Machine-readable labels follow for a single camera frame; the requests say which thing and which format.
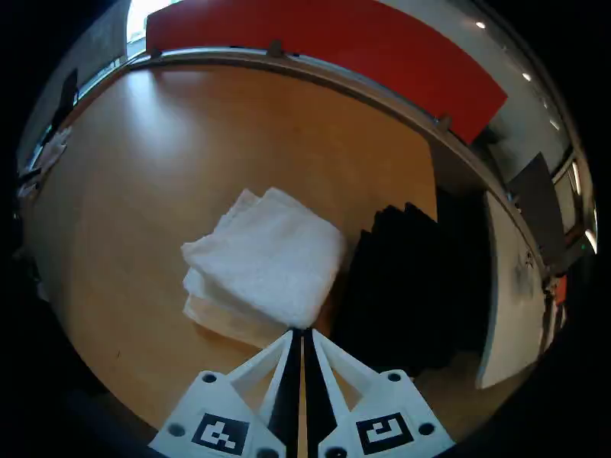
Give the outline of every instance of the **ceiling light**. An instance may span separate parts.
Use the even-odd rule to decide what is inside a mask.
[[[575,175],[575,191],[577,191],[577,195],[581,195],[581,181],[579,180],[579,169],[576,162],[573,162],[573,174]]]
[[[590,245],[592,245],[592,250],[594,250],[594,254],[598,253],[598,244],[596,243],[596,237],[594,237],[594,234],[590,229],[586,231],[586,237],[589,240]]]

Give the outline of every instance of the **stack of towels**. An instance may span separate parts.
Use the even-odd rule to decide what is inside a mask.
[[[216,228],[184,244],[184,313],[227,337],[265,347],[312,325],[345,252],[344,236],[294,198],[245,189]]]

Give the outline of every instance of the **white towel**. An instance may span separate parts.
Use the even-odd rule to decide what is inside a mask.
[[[203,299],[185,313],[214,305],[257,323],[306,328],[314,322],[341,265],[342,234],[294,198],[244,190],[212,234],[183,245],[183,285]]]

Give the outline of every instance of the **folded black fabric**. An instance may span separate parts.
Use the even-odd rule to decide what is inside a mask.
[[[331,339],[382,372],[417,376],[447,365],[455,352],[452,247],[438,224],[412,204],[378,211],[363,231]]]

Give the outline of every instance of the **table surface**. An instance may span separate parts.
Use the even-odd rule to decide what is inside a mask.
[[[428,144],[362,102],[227,66],[127,73],[73,122],[26,215],[27,243],[79,355],[159,428],[196,374],[258,350],[182,313],[180,246],[212,231],[244,188],[275,186],[355,245],[375,211],[436,218]]]

